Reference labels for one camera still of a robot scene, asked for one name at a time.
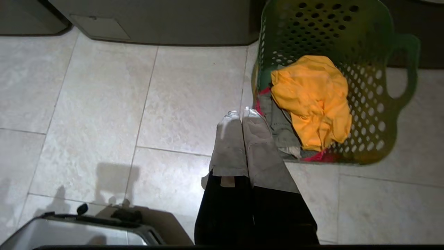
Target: tiled floor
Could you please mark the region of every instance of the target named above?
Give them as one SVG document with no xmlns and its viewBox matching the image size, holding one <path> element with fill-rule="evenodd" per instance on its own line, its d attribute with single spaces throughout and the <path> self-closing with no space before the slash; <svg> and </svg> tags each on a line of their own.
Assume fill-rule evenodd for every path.
<svg viewBox="0 0 444 250">
<path fill-rule="evenodd" d="M 251 105 L 256 50 L 0 38 L 0 242 L 44 211 L 124 198 L 192 238 L 216 124 Z M 444 71 L 419 79 L 382 162 L 288 164 L 322 243 L 444 243 Z"/>
</svg>

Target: laundry basket handle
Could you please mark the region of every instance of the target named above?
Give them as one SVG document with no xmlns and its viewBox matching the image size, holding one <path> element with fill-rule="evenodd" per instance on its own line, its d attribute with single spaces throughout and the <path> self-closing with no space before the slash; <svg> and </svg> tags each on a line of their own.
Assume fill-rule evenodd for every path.
<svg viewBox="0 0 444 250">
<path fill-rule="evenodd" d="M 395 50 L 404 50 L 407 59 L 407 87 L 404 93 L 395 99 L 398 109 L 402 109 L 411 100 L 416 90 L 420 58 L 420 40 L 411 34 L 396 34 L 393 51 Z"/>
</svg>

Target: yellow cloth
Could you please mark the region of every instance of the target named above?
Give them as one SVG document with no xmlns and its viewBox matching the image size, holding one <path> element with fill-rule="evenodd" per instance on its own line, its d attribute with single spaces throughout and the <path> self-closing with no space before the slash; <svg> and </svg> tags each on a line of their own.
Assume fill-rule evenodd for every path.
<svg viewBox="0 0 444 250">
<path fill-rule="evenodd" d="M 322 151 L 333 141 L 343 143 L 352 124 L 348 85 L 326 56 L 303 56 L 271 73 L 271 94 L 292 124 L 305 150 Z"/>
</svg>

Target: green laundry basket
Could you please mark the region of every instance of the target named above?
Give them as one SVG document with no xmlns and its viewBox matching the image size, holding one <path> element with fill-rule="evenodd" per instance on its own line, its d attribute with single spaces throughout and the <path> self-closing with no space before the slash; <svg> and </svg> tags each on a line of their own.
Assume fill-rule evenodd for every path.
<svg viewBox="0 0 444 250">
<path fill-rule="evenodd" d="M 404 94 L 387 93 L 385 68 L 392 55 L 407 61 Z M 366 165 L 380 161 L 396 141 L 396 121 L 417 82 L 420 41 L 395 34 L 388 9 L 378 0 L 270 0 L 262 13 L 254 95 L 269 87 L 270 73 L 303 55 L 328 56 L 349 84 L 352 129 L 321 161 Z"/>
</svg>

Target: plastic bin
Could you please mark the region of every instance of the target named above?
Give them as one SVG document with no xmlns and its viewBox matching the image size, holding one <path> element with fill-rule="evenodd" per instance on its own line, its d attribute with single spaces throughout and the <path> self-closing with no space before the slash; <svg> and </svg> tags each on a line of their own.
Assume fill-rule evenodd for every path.
<svg viewBox="0 0 444 250">
<path fill-rule="evenodd" d="M 349 83 L 353 124 L 348 139 L 332 144 L 322 161 L 366 165 L 387 156 L 398 115 L 415 92 L 420 41 L 395 34 L 388 9 L 378 0 L 270 0 L 261 24 L 253 95 L 270 85 L 278 65 L 307 54 L 328 56 Z M 392 98 L 385 68 L 398 51 L 406 56 L 408 83 L 402 96 Z"/>
</svg>

